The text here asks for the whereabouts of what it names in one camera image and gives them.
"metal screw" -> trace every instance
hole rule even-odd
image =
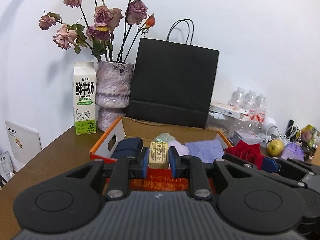
[[[113,189],[113,190],[110,190],[108,193],[107,193],[108,197],[111,197],[111,198],[118,198],[118,197],[122,197],[123,196],[123,192],[119,189]]]
[[[196,190],[195,195],[197,197],[208,197],[211,195],[211,192],[210,192],[210,190],[202,188],[202,189]]]

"wooden table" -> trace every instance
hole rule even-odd
[[[0,240],[10,240],[20,232],[12,211],[15,197],[32,185],[90,161],[89,150],[102,134],[102,131],[97,130],[94,134],[76,135],[74,127],[71,127],[27,163],[0,190]]]

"green label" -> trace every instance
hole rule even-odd
[[[90,102],[78,102],[77,105],[78,106],[92,105],[92,101],[90,101]]]
[[[97,132],[96,120],[87,120],[75,122],[76,134],[95,133]]]

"milk carton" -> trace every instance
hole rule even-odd
[[[73,71],[73,119],[76,134],[95,133],[96,71],[93,62],[76,62]]]

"purple cloth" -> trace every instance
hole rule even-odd
[[[293,158],[303,161],[303,150],[297,143],[288,143],[281,154],[281,158],[285,160]]]
[[[198,141],[185,143],[189,155],[199,157],[204,163],[213,163],[215,159],[221,159],[223,148],[218,140]]]

